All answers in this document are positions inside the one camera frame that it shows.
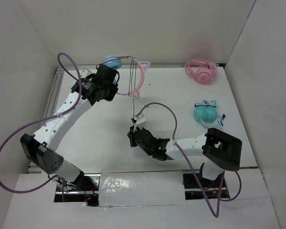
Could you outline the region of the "blue pink cat-ear headphones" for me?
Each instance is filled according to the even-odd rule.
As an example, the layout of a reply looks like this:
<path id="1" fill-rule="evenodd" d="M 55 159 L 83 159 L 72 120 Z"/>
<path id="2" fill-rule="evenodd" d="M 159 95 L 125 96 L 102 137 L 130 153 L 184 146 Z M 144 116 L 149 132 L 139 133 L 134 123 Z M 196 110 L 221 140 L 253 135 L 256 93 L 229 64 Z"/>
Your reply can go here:
<path id="1" fill-rule="evenodd" d="M 104 57 L 102 63 L 113 68 L 120 69 L 123 65 L 122 60 L 130 60 L 130 76 L 128 92 L 117 92 L 118 95 L 128 96 L 134 100 L 139 100 L 141 97 L 140 89 L 143 86 L 145 79 L 145 72 L 150 67 L 150 62 L 140 62 L 136 58 L 129 55 L 108 55 Z"/>

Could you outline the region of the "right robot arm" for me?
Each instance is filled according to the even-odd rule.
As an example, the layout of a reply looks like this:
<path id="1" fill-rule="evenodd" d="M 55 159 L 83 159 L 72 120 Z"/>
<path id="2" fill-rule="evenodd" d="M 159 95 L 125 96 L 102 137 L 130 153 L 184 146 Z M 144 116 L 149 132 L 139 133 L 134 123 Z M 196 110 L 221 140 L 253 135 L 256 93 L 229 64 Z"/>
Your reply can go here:
<path id="1" fill-rule="evenodd" d="M 205 135 L 172 140 L 156 138 L 145 128 L 130 127 L 127 134 L 131 147 L 139 147 L 159 161 L 174 160 L 183 156 L 205 156 L 198 181 L 203 187 L 211 186 L 224 171 L 240 169 L 242 141 L 219 129 L 209 128 Z"/>

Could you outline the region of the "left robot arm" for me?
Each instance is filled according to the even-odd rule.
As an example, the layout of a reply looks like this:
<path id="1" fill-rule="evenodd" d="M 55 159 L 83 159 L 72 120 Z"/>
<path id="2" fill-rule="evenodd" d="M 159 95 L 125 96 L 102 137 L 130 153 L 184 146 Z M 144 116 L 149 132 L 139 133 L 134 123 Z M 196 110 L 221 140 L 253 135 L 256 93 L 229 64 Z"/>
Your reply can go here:
<path id="1" fill-rule="evenodd" d="M 61 140 L 75 122 L 100 100 L 112 101 L 118 91 L 117 70 L 101 64 L 96 73 L 75 83 L 67 99 L 57 110 L 56 117 L 32 135 L 20 138 L 27 158 L 48 175 L 56 174 L 73 190 L 84 186 L 84 173 L 56 152 Z"/>

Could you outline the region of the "teal cat-ear headphones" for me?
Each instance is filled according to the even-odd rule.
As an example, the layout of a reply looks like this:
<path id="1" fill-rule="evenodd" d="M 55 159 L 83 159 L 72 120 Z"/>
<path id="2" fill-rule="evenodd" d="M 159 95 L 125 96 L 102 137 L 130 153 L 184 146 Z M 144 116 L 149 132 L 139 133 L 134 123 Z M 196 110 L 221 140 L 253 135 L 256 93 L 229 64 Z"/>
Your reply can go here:
<path id="1" fill-rule="evenodd" d="M 219 115 L 216 100 L 203 100 L 194 104 L 194 119 L 204 128 L 222 128 L 225 114 Z"/>

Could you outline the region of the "white taped cover plate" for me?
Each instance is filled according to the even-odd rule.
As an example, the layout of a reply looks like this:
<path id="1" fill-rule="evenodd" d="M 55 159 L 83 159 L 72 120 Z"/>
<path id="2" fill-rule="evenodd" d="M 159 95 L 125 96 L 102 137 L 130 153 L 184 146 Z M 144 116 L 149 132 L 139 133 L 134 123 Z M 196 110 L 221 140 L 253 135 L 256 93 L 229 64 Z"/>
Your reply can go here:
<path id="1" fill-rule="evenodd" d="M 180 171 L 103 173 L 100 177 L 100 206 L 166 206 L 184 203 L 183 174 Z"/>

